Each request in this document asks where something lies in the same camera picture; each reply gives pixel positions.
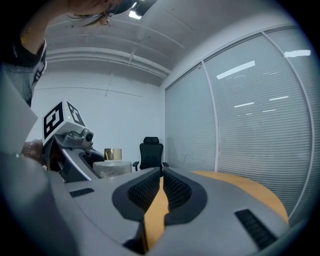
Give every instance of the hair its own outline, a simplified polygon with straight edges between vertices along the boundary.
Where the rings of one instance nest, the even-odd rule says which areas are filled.
[[[120,7],[119,2],[117,2],[117,8],[116,9],[112,9],[112,10],[108,10],[108,11],[104,11],[100,14],[96,14],[96,15],[77,15],[74,14],[74,16],[71,16],[72,19],[78,20],[78,21],[86,21],[89,22],[86,25],[84,25],[84,27],[87,26],[91,26],[97,23],[100,23],[101,25],[108,25],[110,22],[110,18],[111,16],[116,13]]]

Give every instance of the glass wall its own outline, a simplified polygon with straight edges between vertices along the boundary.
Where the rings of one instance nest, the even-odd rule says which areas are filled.
[[[165,93],[166,161],[186,171],[213,171],[216,157],[214,109],[202,65]]]
[[[291,224],[301,220],[320,182],[320,73],[312,52],[295,28],[257,33],[169,87],[169,165],[213,171],[216,164],[264,185]]]
[[[262,35],[205,65],[218,113],[218,171],[264,185],[289,215],[310,158],[308,110],[294,73]]]
[[[267,36],[280,48],[292,65],[304,88],[311,118],[313,137],[310,168],[299,201],[291,212],[290,220],[301,219],[315,203],[320,183],[320,71],[316,51],[298,29],[269,31]]]

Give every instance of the ceiling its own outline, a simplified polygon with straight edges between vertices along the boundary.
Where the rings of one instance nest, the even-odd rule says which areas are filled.
[[[47,58],[104,60],[164,79],[192,47],[269,8],[259,0],[157,0],[140,20],[129,17],[128,10],[114,15],[108,26],[87,27],[64,15],[48,26]]]

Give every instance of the ceiling light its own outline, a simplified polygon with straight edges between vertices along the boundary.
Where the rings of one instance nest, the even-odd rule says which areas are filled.
[[[284,53],[284,57],[298,57],[298,56],[309,56],[311,54],[311,50],[293,50],[286,51]]]
[[[262,111],[262,112],[264,113],[264,112],[270,112],[270,111],[276,111],[276,109],[266,110],[266,111]]]
[[[245,63],[245,64],[242,64],[242,65],[240,65],[240,66],[234,67],[234,68],[232,68],[232,69],[230,69],[230,70],[228,70],[228,71],[226,71],[226,72],[223,72],[223,73],[221,73],[221,74],[218,74],[218,75],[216,76],[216,78],[222,79],[222,78],[225,78],[225,77],[227,77],[227,76],[230,76],[230,75],[232,75],[232,74],[234,74],[234,73],[236,73],[236,72],[239,72],[239,71],[241,71],[241,70],[245,70],[245,69],[251,68],[251,67],[253,67],[253,66],[255,66],[255,65],[256,65],[256,63],[255,63],[255,61],[253,60],[253,61],[247,62],[247,63]]]
[[[140,20],[142,16],[136,15],[136,12],[131,10],[129,13],[129,17]]]
[[[250,103],[246,103],[246,104],[242,104],[242,105],[238,105],[238,106],[234,106],[235,108],[239,108],[239,107],[243,107],[243,106],[247,106],[247,105],[252,105],[255,104],[254,102],[250,102]]]
[[[269,101],[282,100],[282,99],[286,99],[286,98],[289,98],[289,96],[284,96],[284,97],[279,97],[279,98],[271,98],[271,99],[269,99]]]

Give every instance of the black office chair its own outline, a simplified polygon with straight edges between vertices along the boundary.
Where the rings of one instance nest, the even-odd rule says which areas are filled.
[[[158,137],[145,137],[143,143],[140,144],[140,153],[141,153],[141,164],[140,170],[152,168],[152,167],[160,167],[161,174],[162,165],[161,165],[161,156],[162,150],[164,149],[164,145],[159,143]],[[134,162],[133,167],[135,167],[135,171],[138,171],[139,162]],[[163,162],[164,167],[169,167],[166,162]]]

